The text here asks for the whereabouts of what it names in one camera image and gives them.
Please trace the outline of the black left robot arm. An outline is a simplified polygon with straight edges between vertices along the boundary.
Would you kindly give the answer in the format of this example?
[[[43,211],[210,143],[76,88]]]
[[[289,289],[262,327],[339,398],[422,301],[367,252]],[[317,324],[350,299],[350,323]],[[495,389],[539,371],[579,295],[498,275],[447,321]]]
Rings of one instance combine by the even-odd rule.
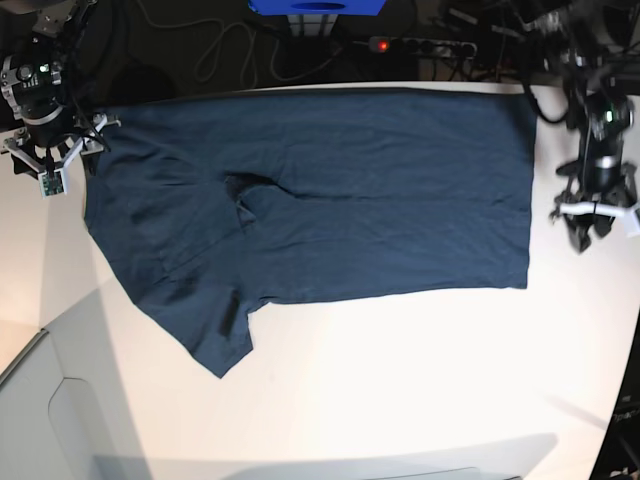
[[[592,236],[606,237],[614,222],[638,235],[637,168],[623,159],[635,106],[616,83],[611,52],[594,31],[598,2],[515,1],[512,7],[525,32],[524,51],[539,52],[546,71],[560,80],[567,107],[556,123],[579,135],[576,158],[556,170],[567,184],[551,220],[564,222],[577,253],[590,247]]]

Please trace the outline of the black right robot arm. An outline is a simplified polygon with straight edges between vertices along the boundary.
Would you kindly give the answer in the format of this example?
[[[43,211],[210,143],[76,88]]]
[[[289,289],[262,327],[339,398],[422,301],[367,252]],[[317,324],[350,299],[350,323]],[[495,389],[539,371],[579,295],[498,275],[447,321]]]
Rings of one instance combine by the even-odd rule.
[[[34,15],[31,33],[1,55],[1,99],[22,124],[4,141],[14,173],[52,186],[77,156],[110,146],[102,130],[120,120],[81,103],[94,77],[82,71],[81,42],[96,1],[3,1],[3,12]]]

